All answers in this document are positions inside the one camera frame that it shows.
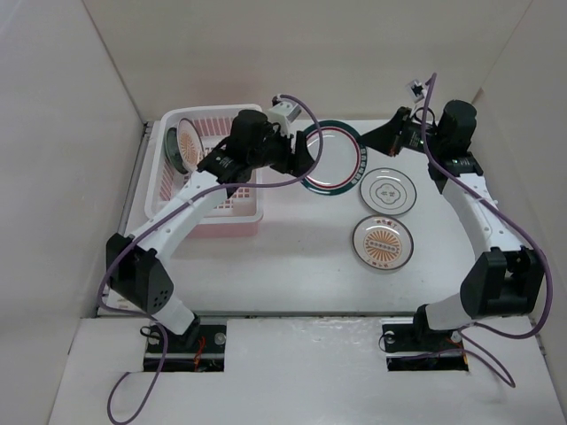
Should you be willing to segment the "green red rimmed plate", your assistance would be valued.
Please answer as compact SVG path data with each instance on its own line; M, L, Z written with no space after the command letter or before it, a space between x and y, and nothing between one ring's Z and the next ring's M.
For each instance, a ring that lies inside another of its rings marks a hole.
M315 194L338 196L353 189L368 163L367 148L358 143L359 132L340 120L322 120L322 156L301 184Z

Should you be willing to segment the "white plate grey emblem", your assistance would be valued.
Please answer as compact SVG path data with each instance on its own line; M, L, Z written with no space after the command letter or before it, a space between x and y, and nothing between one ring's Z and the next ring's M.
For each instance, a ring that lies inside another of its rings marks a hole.
M360 195L368 208L389 216L409 212L417 200L412 180L401 171L388 167L367 172L360 182Z

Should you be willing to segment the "blue floral green plate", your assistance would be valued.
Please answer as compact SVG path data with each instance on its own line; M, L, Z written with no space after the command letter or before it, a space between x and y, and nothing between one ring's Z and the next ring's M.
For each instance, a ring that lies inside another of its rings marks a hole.
M187 174L188 170L183 163L183 156L177 141L177 129L171 127L167 130L164 140L164 153L171 166L180 174Z

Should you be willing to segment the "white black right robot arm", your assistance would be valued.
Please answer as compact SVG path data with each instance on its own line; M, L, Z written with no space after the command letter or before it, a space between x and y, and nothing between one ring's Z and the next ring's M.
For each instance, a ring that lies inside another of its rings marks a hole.
M475 107L452 100L437 124L416 121L401 107L386 124L357 139L390 157L404 148L426 154L429 176L456 212L475 255L455 295L421 305L410 324L394 330L398 352L431 350L442 337L479 320L531 313L548 271L534 243L504 220L488 192L484 171L470 152L476 127Z

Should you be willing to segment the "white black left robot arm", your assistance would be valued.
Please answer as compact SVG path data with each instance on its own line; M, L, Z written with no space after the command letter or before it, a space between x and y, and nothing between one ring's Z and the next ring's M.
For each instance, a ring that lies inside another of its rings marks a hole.
M252 172L269 167L292 182L315 167L302 132L291 133L297 104L282 102L266 112L244 109L229 134L197 164L188 184L152 219L128 236L107 242L104 283L165 330L176 350L186 352L198 340L200 318L175 294L167 262L181 241L214 208L238 189L251 187Z

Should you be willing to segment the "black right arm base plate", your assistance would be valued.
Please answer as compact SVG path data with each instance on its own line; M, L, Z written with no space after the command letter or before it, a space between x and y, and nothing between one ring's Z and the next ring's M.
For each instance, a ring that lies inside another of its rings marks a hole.
M384 320L379 348L389 372L468 372L462 339L454 331L418 336L411 321Z

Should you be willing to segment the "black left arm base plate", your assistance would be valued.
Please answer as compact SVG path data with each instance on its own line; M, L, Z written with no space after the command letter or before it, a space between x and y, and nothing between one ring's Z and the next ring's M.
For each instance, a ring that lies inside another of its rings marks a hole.
M146 339L143 359L144 372L156 372L164 348L163 337L156 325L143 326L140 334ZM196 339L186 346L170 332L163 372L217 373L225 367L227 323L201 324Z

